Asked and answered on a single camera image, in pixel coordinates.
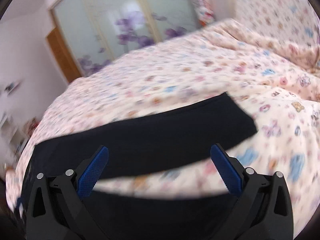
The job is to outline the black pants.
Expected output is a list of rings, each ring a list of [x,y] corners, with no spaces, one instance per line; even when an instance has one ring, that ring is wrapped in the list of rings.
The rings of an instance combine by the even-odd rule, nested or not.
[[[60,175],[76,168],[99,146],[110,157],[102,178],[141,176],[179,168],[204,159],[220,144],[228,150],[257,133],[254,120],[226,93],[172,111],[112,122],[37,144],[24,175],[21,202],[28,206],[38,173]],[[214,197],[178,201],[120,198],[95,192],[85,200],[90,214],[108,219],[159,218],[193,220],[218,208]]]

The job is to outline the white shelf with items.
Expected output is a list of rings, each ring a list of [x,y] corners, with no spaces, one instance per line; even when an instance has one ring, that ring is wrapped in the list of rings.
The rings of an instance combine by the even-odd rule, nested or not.
[[[29,140],[24,126],[38,114],[34,93],[25,80],[1,82],[1,168],[16,163]]]

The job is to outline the brown wooden door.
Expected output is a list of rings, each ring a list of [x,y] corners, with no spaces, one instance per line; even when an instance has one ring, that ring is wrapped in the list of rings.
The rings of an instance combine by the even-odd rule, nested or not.
[[[78,67],[75,64],[58,27],[55,27],[48,34],[46,40],[57,62],[57,65],[66,78],[67,82],[71,83],[77,78],[82,77],[82,74],[78,70]]]

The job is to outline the cartoon print pillow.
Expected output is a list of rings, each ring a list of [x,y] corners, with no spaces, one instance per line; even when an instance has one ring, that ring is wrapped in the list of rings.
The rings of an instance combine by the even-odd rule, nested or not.
[[[308,0],[236,0],[235,19],[263,36],[319,44],[319,18]]]

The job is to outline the floral glass sliding wardrobe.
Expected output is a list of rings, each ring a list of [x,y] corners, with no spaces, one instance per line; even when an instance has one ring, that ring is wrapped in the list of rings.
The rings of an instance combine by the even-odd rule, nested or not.
[[[202,27],[191,0],[57,0],[51,12],[83,76]]]

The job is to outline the clear toy storage tube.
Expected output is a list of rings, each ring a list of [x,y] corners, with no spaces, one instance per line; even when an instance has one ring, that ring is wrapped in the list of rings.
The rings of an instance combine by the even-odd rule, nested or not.
[[[211,0],[191,0],[194,6],[197,19],[202,27],[215,22]]]

